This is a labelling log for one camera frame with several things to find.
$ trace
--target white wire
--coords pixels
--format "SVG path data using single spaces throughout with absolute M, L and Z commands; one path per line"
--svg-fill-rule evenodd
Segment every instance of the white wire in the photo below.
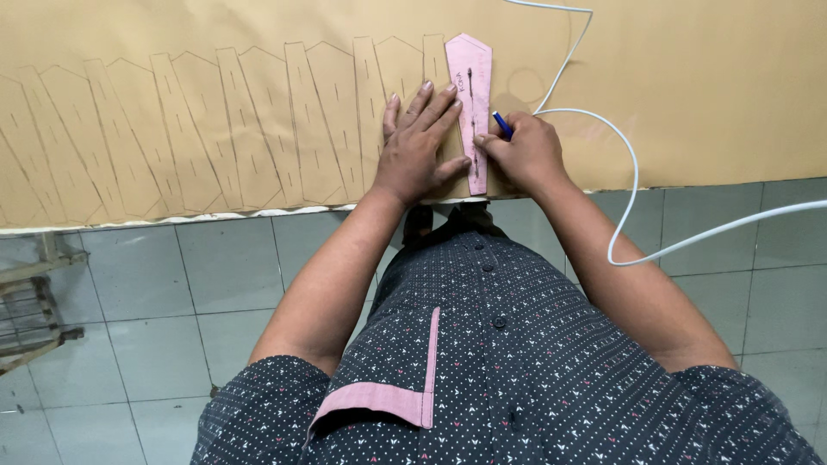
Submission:
M 614 230 L 614 234 L 612 234 L 612 238 L 609 241 L 609 250 L 606 252 L 606 258 L 608 258 L 609 263 L 611 263 L 612 265 L 615 265 L 615 266 L 637 265 L 639 263 L 644 263 L 645 261 L 654 260 L 654 259 L 656 259 L 660 256 L 664 256 L 664 255 L 666 255 L 670 252 L 674 252 L 674 251 L 676 251 L 678 249 L 681 249 L 683 247 L 686 247 L 690 244 L 694 244 L 695 242 L 702 241 L 702 240 L 704 240 L 708 237 L 714 236 L 715 234 L 722 233 L 724 231 L 729 231 L 730 229 L 737 228 L 738 226 L 743 226 L 744 224 L 747 224 L 747 223 L 752 223 L 752 222 L 755 222 L 755 221 L 758 221 L 758 220 L 761 220 L 761 219 L 770 218 L 770 217 L 774 217 L 774 216 L 777 216 L 777 215 L 783 215 L 785 213 L 794 213 L 794 212 L 800 212 L 800 211 L 803 211 L 803 210 L 827 208 L 827 199 L 817 200 L 815 202 L 804 202 L 803 204 L 787 205 L 786 207 L 780 207 L 780 208 L 777 208 L 777 209 L 767 210 L 766 212 L 755 213 L 754 215 L 749 215 L 745 218 L 741 218 L 741 219 L 735 220 L 735 221 L 730 222 L 730 223 L 722 224 L 722 225 L 718 226 L 717 228 L 712 228 L 709 231 L 704 231 L 700 234 L 696 234 L 695 236 L 689 237 L 688 239 L 684 239 L 683 241 L 680 241 L 677 244 L 673 244 L 673 245 L 671 245 L 671 246 L 669 246 L 665 249 L 662 249 L 658 252 L 653 253 L 650 256 L 646 256 L 646 257 L 641 258 L 639 260 L 622 261 L 622 262 L 614 261 L 614 259 L 612 259 L 612 255 L 613 255 L 612 252 L 614 251 L 614 242 L 617 240 L 618 235 L 620 235 L 620 231 L 621 231 L 621 229 L 623 229 L 624 223 L 626 223 L 626 218 L 629 216 L 629 212 L 632 211 L 632 205 L 634 204 L 634 197 L 638 192 L 638 158 L 634 155 L 634 149 L 632 148 L 632 144 L 629 143 L 629 139 L 627 139 L 626 136 L 614 124 L 612 124 L 606 118 L 601 117 L 599 114 L 588 112 L 586 110 L 580 110 L 580 109 L 577 109 L 577 108 L 554 108 L 554 109 L 551 109 L 551 110 L 543 110 L 543 107 L 546 105 L 546 102 L 552 96 L 552 91 L 557 86 L 557 81 L 560 80 L 560 76 L 562 75 L 563 70 L 566 68 L 566 65 L 568 65 L 568 62 L 569 62 L 569 59 L 571 58 L 571 55 L 574 54 L 574 50 L 580 44 L 580 41 L 583 39 L 583 36 L 586 35 L 586 30 L 589 29 L 589 25 L 591 24 L 591 18 L 592 18 L 592 16 L 594 16 L 594 11 L 590 10 L 590 9 L 587 9 L 587 8 L 563 7 L 563 6 L 559 6 L 559 5 L 549 5 L 549 4 L 546 4 L 546 3 L 523 2 L 522 0 L 505 0 L 505 1 L 509 2 L 509 3 L 516 3 L 518 5 L 525 5 L 525 6 L 528 6 L 528 7 L 551 8 L 551 9 L 554 9 L 554 10 L 563 10 L 563 11 L 567 11 L 567 12 L 589 13 L 589 19 L 586 21 L 586 26 L 583 27 L 583 32 L 580 34 L 580 37 L 577 39 L 577 42 L 575 42 L 574 46 L 569 51 L 569 54 L 566 57 L 566 59 L 563 61 L 563 65 L 560 67 L 560 70 L 557 71 L 557 76 L 554 78 L 554 81 L 552 82 L 552 86 L 548 89 L 548 93 L 546 93 L 546 97 L 540 103 L 540 106 L 537 107 L 537 110 L 534 111 L 534 115 L 536 116 L 536 115 L 540 115 L 540 114 L 544 114 L 544 113 L 569 112 L 569 113 L 582 113 L 582 114 L 585 114 L 585 115 L 589 115 L 591 117 L 595 117 L 595 118 L 601 120 L 602 122 L 604 122 L 607 126 L 611 127 L 612 130 L 614 132 L 616 132 L 617 135 L 620 136 L 621 139 L 623 139 L 624 144 L 626 144 L 626 148 L 629 149 L 629 154 L 632 156 L 632 165 L 634 166 L 634 182 L 633 182 L 633 186 L 632 186 L 632 196 L 629 198 L 629 204 L 626 206 L 626 211 L 624 211 L 623 217 L 620 219 L 620 222 L 618 223 L 618 227 Z

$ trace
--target shirt pocket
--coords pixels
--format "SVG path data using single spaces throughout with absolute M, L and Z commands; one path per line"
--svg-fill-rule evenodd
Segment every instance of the shirt pocket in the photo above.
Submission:
M 346 350 L 327 395 L 308 429 L 336 410 L 387 412 L 418 426 L 433 426 L 439 307 L 403 311 L 373 322 Z

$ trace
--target pen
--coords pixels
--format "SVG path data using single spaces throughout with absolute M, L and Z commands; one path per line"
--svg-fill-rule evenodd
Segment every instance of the pen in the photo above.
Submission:
M 503 138 L 510 141 L 511 137 L 514 135 L 514 131 L 511 130 L 508 123 L 505 122 L 505 120 L 503 119 L 503 117 L 500 116 L 499 113 L 493 112 L 492 115 L 494 116 L 494 119 L 497 121 L 497 124 L 500 125 L 500 129 L 503 130 Z

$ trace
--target shirt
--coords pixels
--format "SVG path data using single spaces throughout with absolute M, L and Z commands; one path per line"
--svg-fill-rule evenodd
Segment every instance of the shirt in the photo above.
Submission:
M 260 360 L 192 463 L 821 463 L 760 381 L 668 373 L 555 267 L 455 210 L 382 277 L 333 377 Z

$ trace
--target tile floor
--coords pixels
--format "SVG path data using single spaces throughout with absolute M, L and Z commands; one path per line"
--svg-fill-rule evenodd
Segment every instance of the tile floor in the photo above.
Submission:
M 616 221 L 628 194 L 592 198 Z M 654 252 L 763 209 L 824 198 L 827 179 L 645 191 L 626 231 Z M 439 225 L 450 207 L 435 209 Z M 576 280 L 531 200 L 495 201 L 489 211 Z M 61 246 L 85 249 L 89 263 L 51 272 L 51 289 L 61 323 L 83 326 L 86 337 L 0 377 L 0 464 L 187 463 L 211 388 L 244 367 L 284 288 L 345 216 L 62 236 Z M 397 231 L 377 279 L 400 240 Z M 0 266 L 36 258 L 30 238 L 0 239 Z M 660 265 L 827 454 L 827 212 L 771 218 Z

